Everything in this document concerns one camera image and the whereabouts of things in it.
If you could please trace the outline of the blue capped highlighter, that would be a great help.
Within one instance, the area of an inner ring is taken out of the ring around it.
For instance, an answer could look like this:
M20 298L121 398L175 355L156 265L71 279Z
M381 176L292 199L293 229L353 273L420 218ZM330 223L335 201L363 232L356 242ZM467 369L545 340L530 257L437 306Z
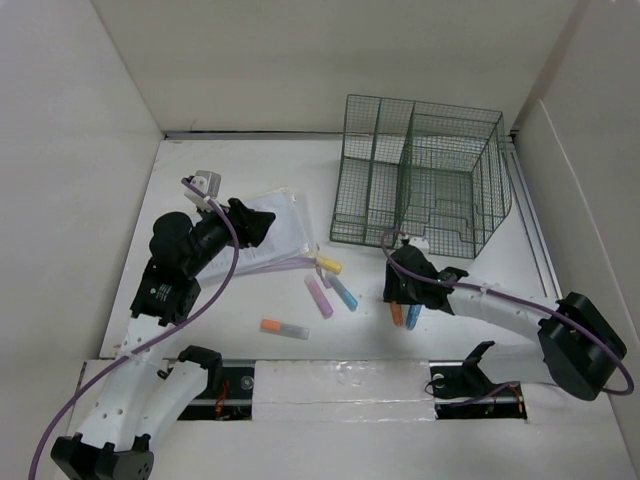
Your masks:
M410 305L407 310L405 319L405 328L409 331L413 330L418 322L422 306L419 304Z

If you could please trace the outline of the clear zipper document pouch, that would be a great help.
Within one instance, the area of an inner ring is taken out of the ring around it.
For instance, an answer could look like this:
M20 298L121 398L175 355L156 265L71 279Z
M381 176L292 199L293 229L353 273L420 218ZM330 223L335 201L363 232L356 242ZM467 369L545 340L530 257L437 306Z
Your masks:
M240 250L236 275L316 251L309 202L303 193L282 187L246 198L243 203L254 210L272 212L276 218L258 247Z

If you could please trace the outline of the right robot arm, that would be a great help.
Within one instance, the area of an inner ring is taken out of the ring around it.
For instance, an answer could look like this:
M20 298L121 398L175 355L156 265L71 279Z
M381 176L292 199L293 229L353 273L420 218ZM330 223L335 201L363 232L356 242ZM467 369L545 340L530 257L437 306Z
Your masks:
M466 270L437 269L409 241L384 255L384 302L483 321L537 346L531 354L503 354L492 363L483 356L496 343L484 340L462 360L432 363L428 387L436 398L472 405L521 382L550 382L583 401L633 393L627 347L588 297L522 298Z

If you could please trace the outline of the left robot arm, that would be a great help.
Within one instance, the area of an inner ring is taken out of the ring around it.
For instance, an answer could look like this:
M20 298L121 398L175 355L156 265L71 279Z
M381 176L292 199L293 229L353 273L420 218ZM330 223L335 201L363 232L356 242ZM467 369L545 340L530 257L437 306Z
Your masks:
M164 378L158 372L201 292L198 274L226 247L259 246L276 215L232 198L200 216L170 212L154 223L119 357L88 417L52 447L67 478L149 478L155 448L189 403L222 387L222 357L204 347L188 346Z

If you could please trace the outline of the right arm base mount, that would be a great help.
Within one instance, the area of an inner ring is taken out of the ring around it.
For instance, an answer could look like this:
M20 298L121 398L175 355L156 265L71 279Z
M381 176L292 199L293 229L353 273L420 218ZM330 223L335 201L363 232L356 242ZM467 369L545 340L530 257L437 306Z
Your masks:
M463 360L430 361L424 392L431 396L437 420L499 420L527 418L519 382L493 383L480 368L495 345L485 341Z

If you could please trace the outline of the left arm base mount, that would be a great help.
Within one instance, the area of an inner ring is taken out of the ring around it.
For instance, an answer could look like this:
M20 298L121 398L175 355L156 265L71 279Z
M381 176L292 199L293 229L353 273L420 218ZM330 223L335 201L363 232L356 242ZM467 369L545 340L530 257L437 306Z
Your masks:
M219 352L188 346L176 359L168 360L156 374L165 381L174 365L195 360L208 371L206 389L196 396L178 417L179 421L244 421L252 414L255 362L224 360Z

